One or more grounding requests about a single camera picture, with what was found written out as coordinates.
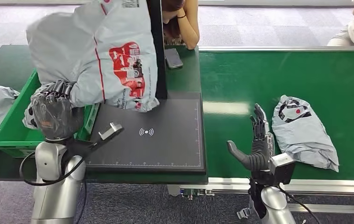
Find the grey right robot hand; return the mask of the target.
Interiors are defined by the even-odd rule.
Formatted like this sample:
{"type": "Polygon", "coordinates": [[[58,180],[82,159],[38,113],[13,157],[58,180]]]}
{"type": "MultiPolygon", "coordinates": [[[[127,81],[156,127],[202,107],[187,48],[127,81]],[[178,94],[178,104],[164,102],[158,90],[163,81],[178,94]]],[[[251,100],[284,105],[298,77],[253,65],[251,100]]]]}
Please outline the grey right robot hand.
{"type": "Polygon", "coordinates": [[[245,154],[236,147],[233,141],[227,141],[228,151],[251,172],[268,170],[269,160],[275,153],[274,135],[270,132],[264,110],[257,103],[254,113],[255,116],[250,116],[253,131],[251,153],[245,154]]]}

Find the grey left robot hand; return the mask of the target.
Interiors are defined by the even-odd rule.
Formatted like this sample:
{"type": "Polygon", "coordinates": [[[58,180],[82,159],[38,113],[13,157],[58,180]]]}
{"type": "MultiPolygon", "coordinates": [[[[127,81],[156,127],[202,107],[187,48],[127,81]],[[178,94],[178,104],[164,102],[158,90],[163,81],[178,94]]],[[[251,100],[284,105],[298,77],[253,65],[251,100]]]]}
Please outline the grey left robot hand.
{"type": "Polygon", "coordinates": [[[57,80],[43,84],[30,97],[23,124],[38,129],[48,140],[73,136],[83,126],[84,108],[74,107],[70,92],[74,83],[57,80]]]}

